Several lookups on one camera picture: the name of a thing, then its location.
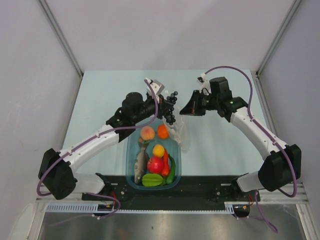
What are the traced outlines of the dark grape bunch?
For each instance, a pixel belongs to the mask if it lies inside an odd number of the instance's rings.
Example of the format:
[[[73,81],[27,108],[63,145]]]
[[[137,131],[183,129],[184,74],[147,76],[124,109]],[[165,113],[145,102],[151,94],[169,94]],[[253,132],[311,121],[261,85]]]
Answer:
[[[174,110],[175,110],[175,104],[178,100],[177,95],[178,91],[172,92],[170,95],[168,95],[165,99],[165,113],[164,113],[164,118],[165,121],[172,126],[176,122],[176,118],[174,115]]]

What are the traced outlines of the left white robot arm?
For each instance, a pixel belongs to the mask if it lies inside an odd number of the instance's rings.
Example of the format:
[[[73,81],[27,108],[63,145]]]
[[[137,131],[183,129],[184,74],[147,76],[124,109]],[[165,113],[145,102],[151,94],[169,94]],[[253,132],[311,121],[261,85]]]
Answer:
[[[37,194],[41,197],[52,195],[56,200],[72,193],[94,194],[100,200],[107,199],[111,188],[104,175],[76,174],[76,171],[104,149],[126,139],[149,117],[165,118],[172,125],[176,101],[176,92],[167,97],[158,94],[156,98],[148,94],[146,99],[138,92],[129,93],[115,114],[92,136],[69,148],[60,151],[51,148],[44,153]]]

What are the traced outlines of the grey toy fish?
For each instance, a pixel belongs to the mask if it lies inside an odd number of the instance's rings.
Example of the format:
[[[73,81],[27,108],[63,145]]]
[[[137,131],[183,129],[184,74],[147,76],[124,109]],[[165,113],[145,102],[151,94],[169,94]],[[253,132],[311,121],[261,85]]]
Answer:
[[[139,184],[143,178],[143,176],[147,172],[147,164],[150,159],[147,153],[147,147],[149,145],[148,141],[144,141],[142,138],[138,140],[139,145],[139,153],[136,156],[136,160],[134,162],[134,183]]]

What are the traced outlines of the clear zip top bag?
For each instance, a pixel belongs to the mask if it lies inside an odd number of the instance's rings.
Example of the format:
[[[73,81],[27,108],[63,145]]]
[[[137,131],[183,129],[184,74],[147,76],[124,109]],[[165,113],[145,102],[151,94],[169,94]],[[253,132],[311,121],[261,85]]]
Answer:
[[[180,115],[181,109],[182,108],[179,105],[174,107],[173,115],[175,117],[175,122],[173,125],[169,126],[169,133],[180,146],[180,150],[183,153],[187,153],[191,149],[191,139],[188,131],[187,120],[184,115]]]

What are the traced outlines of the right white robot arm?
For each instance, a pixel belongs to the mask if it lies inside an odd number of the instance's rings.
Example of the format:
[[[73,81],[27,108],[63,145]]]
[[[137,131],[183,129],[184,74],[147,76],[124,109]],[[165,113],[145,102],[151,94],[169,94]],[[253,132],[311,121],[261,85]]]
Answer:
[[[296,183],[301,177],[302,151],[296,145],[288,145],[263,126],[250,113],[249,105],[241,97],[234,97],[225,77],[209,81],[198,77],[201,85],[194,90],[189,102],[179,112],[186,116],[203,116],[207,111],[218,115],[237,127],[260,153],[263,164],[253,173],[236,178],[230,188],[231,196],[242,201],[250,191],[265,189],[269,192]]]

